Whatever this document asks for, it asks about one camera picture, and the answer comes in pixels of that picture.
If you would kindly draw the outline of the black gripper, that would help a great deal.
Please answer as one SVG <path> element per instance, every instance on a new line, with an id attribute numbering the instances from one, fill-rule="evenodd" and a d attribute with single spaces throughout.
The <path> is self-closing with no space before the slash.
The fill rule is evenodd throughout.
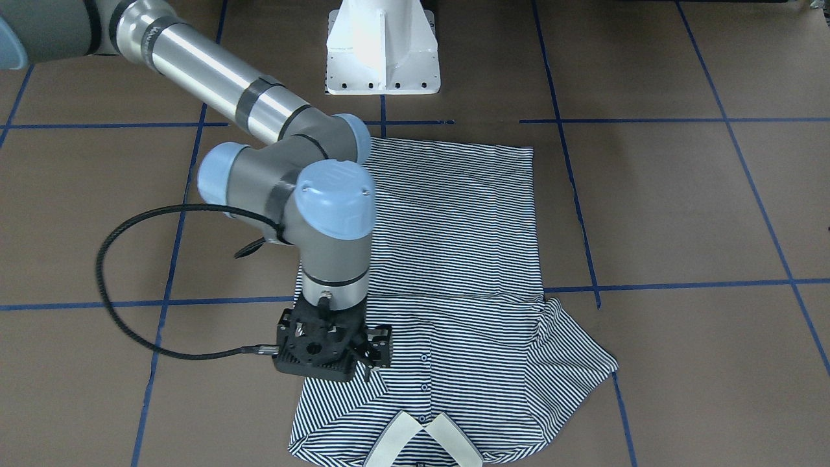
<path id="1" fill-rule="evenodd" d="M 327 300 L 322 305 L 297 300 L 284 310 L 276 338 L 279 353 L 272 362 L 278 372 L 349 382 L 357 363 L 370 363 L 366 301 L 332 311 Z"/>

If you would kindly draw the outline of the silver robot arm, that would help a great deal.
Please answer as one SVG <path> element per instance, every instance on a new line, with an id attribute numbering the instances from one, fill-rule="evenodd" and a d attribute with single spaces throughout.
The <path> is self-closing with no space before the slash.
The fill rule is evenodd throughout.
<path id="1" fill-rule="evenodd" d="M 392 328 L 366 323 L 374 179 L 364 167 L 372 139 L 355 115 L 326 115 L 276 78 L 210 40 L 166 1 L 3 1 L 2 68 L 92 55 L 122 56 L 181 86 L 263 143 L 229 142 L 205 154 L 196 175 L 201 204 L 150 210 L 122 222 L 102 243 L 95 281 L 110 318 L 144 348 L 175 359 L 207 361 L 267 355 L 279 372 L 348 382 L 388 368 Z M 104 280 L 110 246 L 128 228 L 168 213 L 222 212 L 261 230 L 242 248 L 265 243 L 300 252 L 300 292 L 282 313 L 273 344 L 182 353 L 139 336 L 117 313 Z"/>

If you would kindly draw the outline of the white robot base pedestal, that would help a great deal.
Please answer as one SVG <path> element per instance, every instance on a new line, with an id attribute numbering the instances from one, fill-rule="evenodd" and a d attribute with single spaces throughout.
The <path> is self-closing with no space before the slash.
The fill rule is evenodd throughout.
<path id="1" fill-rule="evenodd" d="M 421 1 L 343 1 L 328 14 L 330 95 L 432 95 L 442 78 L 432 9 Z"/>

